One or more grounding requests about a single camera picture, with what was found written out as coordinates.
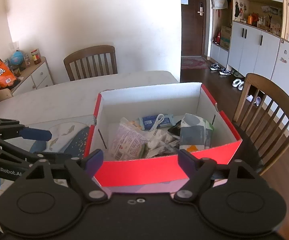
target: dining table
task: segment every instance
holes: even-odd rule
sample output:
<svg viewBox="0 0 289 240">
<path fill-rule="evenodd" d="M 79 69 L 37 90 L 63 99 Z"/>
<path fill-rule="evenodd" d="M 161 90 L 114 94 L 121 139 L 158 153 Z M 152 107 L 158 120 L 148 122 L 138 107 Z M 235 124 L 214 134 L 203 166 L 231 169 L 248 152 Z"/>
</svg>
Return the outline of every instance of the dining table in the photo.
<svg viewBox="0 0 289 240">
<path fill-rule="evenodd" d="M 31 125 L 92 115 L 101 91 L 172 83 L 178 80 L 168 71 L 122 73 L 61 83 L 1 101 L 0 118 Z M 0 195 L 11 184 L 5 180 Z"/>
</svg>

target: red rug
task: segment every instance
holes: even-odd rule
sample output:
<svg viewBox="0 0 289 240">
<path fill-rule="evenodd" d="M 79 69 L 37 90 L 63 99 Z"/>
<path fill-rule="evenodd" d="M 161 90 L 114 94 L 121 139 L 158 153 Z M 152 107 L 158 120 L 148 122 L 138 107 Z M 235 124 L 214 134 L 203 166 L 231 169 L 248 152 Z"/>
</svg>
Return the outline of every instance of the red rug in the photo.
<svg viewBox="0 0 289 240">
<path fill-rule="evenodd" d="M 204 57 L 181 58 L 181 69 L 204 69 L 210 66 L 211 62 L 207 61 Z"/>
</svg>

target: metal bolt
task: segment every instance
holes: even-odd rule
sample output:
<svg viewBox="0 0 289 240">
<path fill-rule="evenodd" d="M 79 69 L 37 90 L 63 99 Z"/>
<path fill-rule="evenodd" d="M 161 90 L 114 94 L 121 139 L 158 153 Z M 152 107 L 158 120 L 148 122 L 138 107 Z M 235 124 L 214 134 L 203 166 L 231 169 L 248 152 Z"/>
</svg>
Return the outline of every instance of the metal bolt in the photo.
<svg viewBox="0 0 289 240">
<path fill-rule="evenodd" d="M 101 190 L 93 190 L 93 191 L 90 191 L 89 192 L 89 197 L 90 198 L 96 198 L 96 199 L 99 199 L 99 198 L 102 198 L 105 196 L 105 193 Z"/>
<path fill-rule="evenodd" d="M 135 204 L 137 204 L 137 201 L 135 201 L 134 199 L 129 199 L 127 201 L 127 203 L 130 204 L 130 205 L 135 205 Z"/>
<path fill-rule="evenodd" d="M 144 203 L 145 201 L 146 201 L 146 200 L 145 200 L 144 198 L 138 198 L 138 199 L 137 199 L 137 202 L 138 202 L 138 203 Z"/>
<path fill-rule="evenodd" d="M 193 193 L 190 190 L 179 190 L 177 196 L 180 198 L 191 198 Z"/>
</svg>

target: blue globe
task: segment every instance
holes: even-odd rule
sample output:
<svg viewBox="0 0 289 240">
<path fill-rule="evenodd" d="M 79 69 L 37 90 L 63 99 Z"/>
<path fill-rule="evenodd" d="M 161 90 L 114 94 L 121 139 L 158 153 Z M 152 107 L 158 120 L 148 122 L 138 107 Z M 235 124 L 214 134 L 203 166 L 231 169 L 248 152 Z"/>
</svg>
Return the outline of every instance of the blue globe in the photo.
<svg viewBox="0 0 289 240">
<path fill-rule="evenodd" d="M 23 54 L 20 51 L 16 51 L 10 58 L 12 65 L 18 66 L 23 62 Z"/>
</svg>

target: white drawer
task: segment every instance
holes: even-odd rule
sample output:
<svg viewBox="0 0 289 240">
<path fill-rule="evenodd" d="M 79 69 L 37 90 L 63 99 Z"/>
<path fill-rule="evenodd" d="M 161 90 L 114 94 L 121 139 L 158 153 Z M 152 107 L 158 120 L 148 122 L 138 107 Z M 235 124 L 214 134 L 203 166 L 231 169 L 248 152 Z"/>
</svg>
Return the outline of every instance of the white drawer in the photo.
<svg viewBox="0 0 289 240">
<path fill-rule="evenodd" d="M 37 68 L 32 74 L 32 79 L 36 86 L 38 87 L 41 82 L 49 75 L 46 62 L 44 62 L 39 68 Z"/>
<path fill-rule="evenodd" d="M 36 87 L 31 76 L 29 76 L 12 94 L 13 96 L 16 96 L 33 90 L 36 90 Z"/>
<path fill-rule="evenodd" d="M 50 87 L 52 86 L 53 83 L 52 83 L 52 80 L 51 80 L 51 77 L 48 75 L 44 81 L 42 81 L 42 83 L 37 87 L 37 89 L 40 89 L 40 88 L 45 88 L 45 87 Z"/>
</svg>

